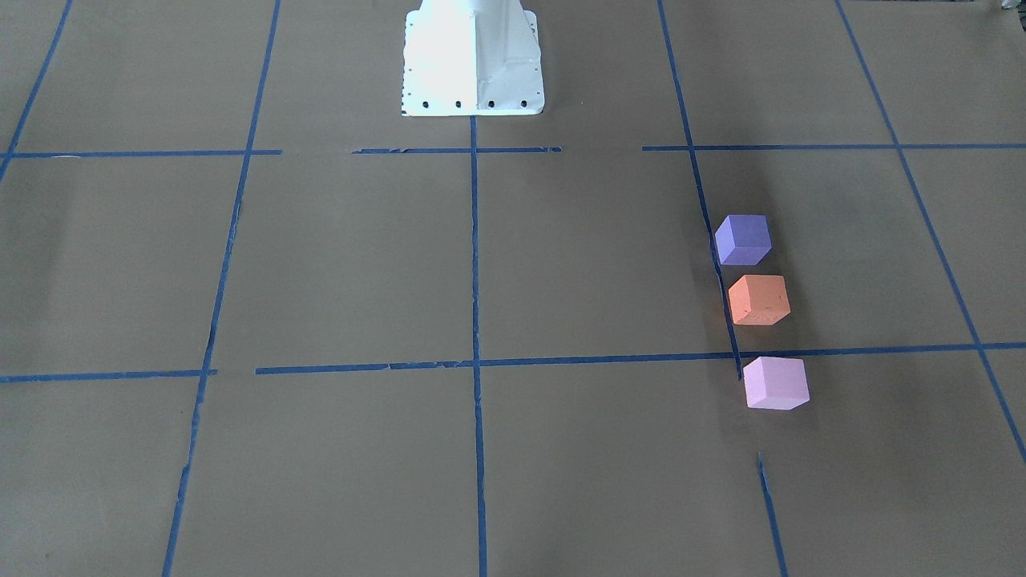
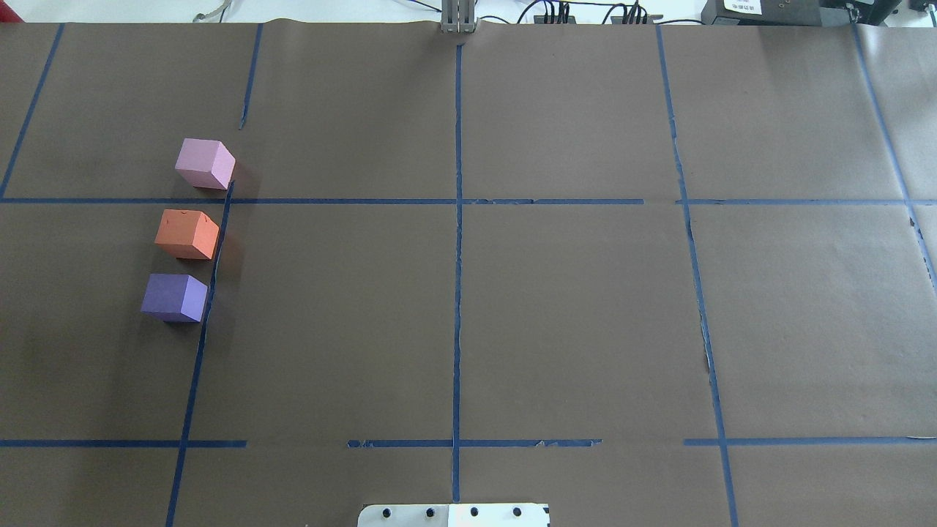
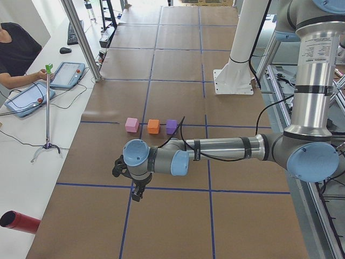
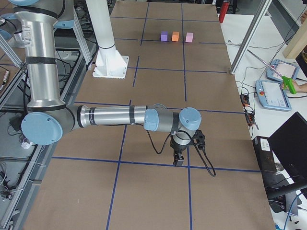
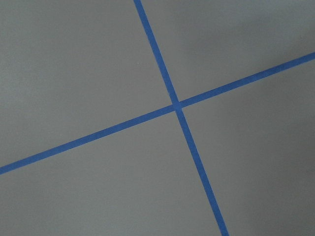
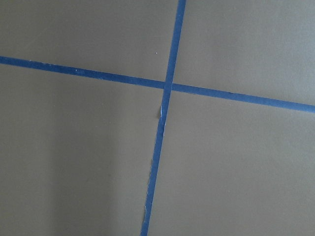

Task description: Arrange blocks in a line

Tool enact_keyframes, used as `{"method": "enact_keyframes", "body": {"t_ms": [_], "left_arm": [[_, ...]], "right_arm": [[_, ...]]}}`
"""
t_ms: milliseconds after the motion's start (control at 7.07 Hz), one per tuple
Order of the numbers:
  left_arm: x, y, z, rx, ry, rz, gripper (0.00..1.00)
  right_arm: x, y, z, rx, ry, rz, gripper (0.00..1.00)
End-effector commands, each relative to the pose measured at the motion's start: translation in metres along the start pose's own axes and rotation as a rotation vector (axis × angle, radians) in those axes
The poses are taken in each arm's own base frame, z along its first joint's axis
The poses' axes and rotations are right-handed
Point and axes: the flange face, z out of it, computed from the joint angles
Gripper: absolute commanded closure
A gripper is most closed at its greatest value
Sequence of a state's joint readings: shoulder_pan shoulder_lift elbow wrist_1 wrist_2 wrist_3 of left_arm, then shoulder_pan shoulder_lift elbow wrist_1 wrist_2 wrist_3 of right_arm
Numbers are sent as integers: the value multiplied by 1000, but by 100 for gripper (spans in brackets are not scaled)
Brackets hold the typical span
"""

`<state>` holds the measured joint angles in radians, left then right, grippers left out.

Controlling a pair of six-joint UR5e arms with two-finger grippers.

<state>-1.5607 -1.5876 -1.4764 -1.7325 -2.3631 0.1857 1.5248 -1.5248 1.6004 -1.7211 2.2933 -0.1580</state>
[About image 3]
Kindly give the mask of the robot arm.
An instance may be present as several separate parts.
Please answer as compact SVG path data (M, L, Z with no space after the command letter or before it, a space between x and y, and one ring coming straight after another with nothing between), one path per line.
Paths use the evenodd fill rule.
M340 158L326 125L336 54L344 34L344 1L281 1L279 8L277 36L300 39L292 117L284 132L252 138L169 139L152 147L131 140L112 173L133 180L133 200L141 200L153 173L184 176L190 160L272 161L305 182L319 182L335 173Z

